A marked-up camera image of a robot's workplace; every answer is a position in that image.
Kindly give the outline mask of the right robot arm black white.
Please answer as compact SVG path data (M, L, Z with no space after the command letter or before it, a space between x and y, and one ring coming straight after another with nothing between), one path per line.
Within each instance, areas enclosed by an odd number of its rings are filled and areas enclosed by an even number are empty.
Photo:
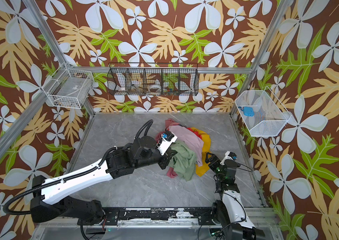
M224 240L265 240L264 231L255 227L242 204L235 183L236 171L242 164L236 159L236 154L230 151L222 160L212 153L205 156L205 163L214 172L215 192L220 196L211 211L212 218L221 225L216 235Z

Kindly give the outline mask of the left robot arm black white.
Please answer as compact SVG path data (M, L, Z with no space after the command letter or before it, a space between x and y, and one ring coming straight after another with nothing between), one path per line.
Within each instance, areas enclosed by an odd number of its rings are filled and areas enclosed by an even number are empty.
M35 177L31 189L5 203L4 213L31 215L34 223L48 222L57 217L77 218L90 225L101 222L105 213L100 201L83 201L71 195L150 165L158 164L164 170L177 153L171 148L177 136L165 131L157 141L148 136L152 124L153 120L147 121L138 130L133 142L108 149L100 160L91 165L60 177Z

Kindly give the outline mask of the green cloth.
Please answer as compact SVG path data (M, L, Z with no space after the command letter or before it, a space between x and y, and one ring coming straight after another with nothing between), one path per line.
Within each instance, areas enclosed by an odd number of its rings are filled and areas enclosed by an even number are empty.
M171 144L171 149L177 151L169 162L167 176L170 178L180 177L190 181L195 174L197 155L184 142L179 141Z

